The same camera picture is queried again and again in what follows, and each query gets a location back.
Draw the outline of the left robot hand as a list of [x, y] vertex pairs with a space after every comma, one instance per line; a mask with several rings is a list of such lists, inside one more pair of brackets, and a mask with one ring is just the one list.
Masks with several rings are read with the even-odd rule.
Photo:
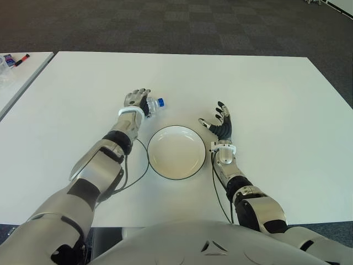
[[147, 98], [149, 93], [151, 92], [150, 89], [136, 89], [131, 93], [128, 93], [124, 100], [124, 106], [136, 106], [143, 110], [145, 117], [149, 116], [149, 106], [147, 103]]

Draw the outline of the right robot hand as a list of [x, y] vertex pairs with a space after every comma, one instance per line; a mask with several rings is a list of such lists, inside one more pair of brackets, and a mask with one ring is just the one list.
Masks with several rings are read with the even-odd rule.
[[218, 140], [231, 140], [232, 137], [232, 122], [231, 115], [226, 105], [218, 101], [216, 107], [217, 114], [215, 117], [220, 121], [220, 125], [211, 124], [203, 118], [199, 118], [199, 123], [207, 130], [217, 136]]

